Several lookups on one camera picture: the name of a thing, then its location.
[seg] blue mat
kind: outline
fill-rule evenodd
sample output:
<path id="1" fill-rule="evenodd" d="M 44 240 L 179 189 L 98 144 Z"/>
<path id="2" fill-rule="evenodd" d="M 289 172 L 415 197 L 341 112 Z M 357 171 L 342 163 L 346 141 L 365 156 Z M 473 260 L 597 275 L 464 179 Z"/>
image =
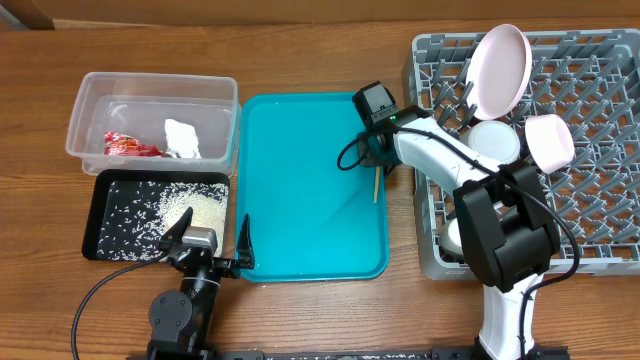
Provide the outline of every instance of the blue mat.
<path id="1" fill-rule="evenodd" d="M 368 279 L 389 262 L 384 179 L 340 171 L 342 148 L 364 131 L 352 93 L 259 95 L 242 111 L 237 231 L 251 216 L 254 282 Z M 357 160 L 355 147 L 343 165 Z"/>

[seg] gray drying rack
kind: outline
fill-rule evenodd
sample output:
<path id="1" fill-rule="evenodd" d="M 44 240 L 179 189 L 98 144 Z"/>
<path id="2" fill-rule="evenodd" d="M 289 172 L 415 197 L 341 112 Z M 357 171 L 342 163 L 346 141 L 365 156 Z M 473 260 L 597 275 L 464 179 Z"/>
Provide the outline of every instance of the gray drying rack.
<path id="1" fill-rule="evenodd" d="M 529 116 L 556 113 L 569 124 L 575 160 L 540 175 L 549 204 L 578 237 L 578 272 L 640 274 L 640 32 L 638 30 L 525 33 L 533 70 L 522 100 L 501 120 L 520 136 Z M 484 34 L 419 35 L 403 70 L 405 102 L 432 112 L 454 137 L 469 129 L 464 79 Z M 439 230 L 453 199 L 416 171 L 414 207 L 422 272 L 435 280 L 474 279 L 463 261 L 439 246 Z M 551 272 L 572 263 L 571 247 L 551 261 Z"/>

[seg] wooden stick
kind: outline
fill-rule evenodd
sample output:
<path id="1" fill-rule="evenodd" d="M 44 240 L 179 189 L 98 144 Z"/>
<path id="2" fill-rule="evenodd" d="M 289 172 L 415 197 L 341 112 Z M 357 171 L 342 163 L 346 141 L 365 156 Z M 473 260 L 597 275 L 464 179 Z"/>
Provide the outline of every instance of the wooden stick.
<path id="1" fill-rule="evenodd" d="M 373 189 L 373 203 L 378 203 L 378 188 L 380 188 L 380 166 L 376 166 L 376 186 Z"/>

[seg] clear plastic container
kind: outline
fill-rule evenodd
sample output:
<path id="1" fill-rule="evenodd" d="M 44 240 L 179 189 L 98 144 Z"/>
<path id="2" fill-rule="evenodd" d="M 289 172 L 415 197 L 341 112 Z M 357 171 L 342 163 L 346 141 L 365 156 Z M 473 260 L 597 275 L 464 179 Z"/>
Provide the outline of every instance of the clear plastic container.
<path id="1" fill-rule="evenodd" d="M 228 77 L 89 73 L 73 107 L 66 150 L 82 170 L 105 169 L 221 172 L 232 176 L 238 148 L 238 86 Z M 192 125 L 202 159 L 105 155 L 104 135 L 115 131 L 167 149 L 164 123 Z"/>

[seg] red snack packet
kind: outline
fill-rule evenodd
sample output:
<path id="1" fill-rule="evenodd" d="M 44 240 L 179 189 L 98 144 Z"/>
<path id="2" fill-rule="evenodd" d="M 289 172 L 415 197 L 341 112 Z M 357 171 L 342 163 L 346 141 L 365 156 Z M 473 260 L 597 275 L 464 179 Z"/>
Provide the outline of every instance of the red snack packet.
<path id="1" fill-rule="evenodd" d="M 129 135 L 110 131 L 104 134 L 104 154 L 120 156 L 162 156 L 162 152 L 154 145 L 141 144 Z"/>

